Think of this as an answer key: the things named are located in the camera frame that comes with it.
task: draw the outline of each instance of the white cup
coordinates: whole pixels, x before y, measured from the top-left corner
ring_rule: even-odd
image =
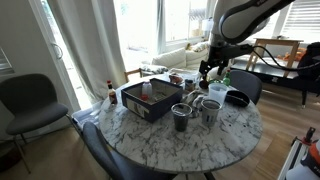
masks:
[[[218,102],[223,106],[224,100],[228,92],[228,87],[221,83],[209,84],[209,99]]]

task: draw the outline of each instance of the black chair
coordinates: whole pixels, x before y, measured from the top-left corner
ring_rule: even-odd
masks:
[[[254,104],[258,103],[262,91],[262,82],[257,76],[246,71],[231,70],[230,79],[232,87],[245,93]]]
[[[30,173],[16,136],[20,134],[27,143],[23,133],[49,125],[63,116],[70,120],[68,108],[57,102],[52,82],[42,74],[28,74],[4,80],[0,83],[0,100],[14,115],[6,132],[13,135],[14,143]]]
[[[107,145],[101,131],[92,123],[83,126],[83,140],[92,156],[114,180],[166,180],[176,174],[167,174],[134,164]]]

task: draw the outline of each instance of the cup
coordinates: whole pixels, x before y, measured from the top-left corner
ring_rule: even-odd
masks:
[[[209,84],[209,99],[218,102],[221,106],[223,106],[227,92],[228,87],[222,83]]]
[[[175,129],[179,132],[185,131],[192,108],[187,104],[178,103],[171,107],[171,111],[173,113]]]
[[[205,126],[213,126],[217,120],[221,105],[211,99],[206,99],[201,102],[202,108],[202,124]]]

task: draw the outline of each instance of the metal cup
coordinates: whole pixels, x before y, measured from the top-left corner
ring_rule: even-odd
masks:
[[[178,103],[171,107],[171,111],[173,113],[175,129],[179,132],[185,131],[192,108],[187,104]]]
[[[202,107],[202,124],[205,126],[214,126],[219,110],[221,109],[220,103],[217,101],[206,99],[201,102]]]

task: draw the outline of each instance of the white marble table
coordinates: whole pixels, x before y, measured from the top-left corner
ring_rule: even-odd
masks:
[[[100,129],[113,148],[140,165],[170,173],[214,171],[245,158],[261,138],[261,117],[252,102],[245,108],[225,103],[213,127],[202,125],[200,114],[178,132],[171,112],[151,124],[124,107],[120,90],[126,86],[117,89],[117,105],[103,103]]]

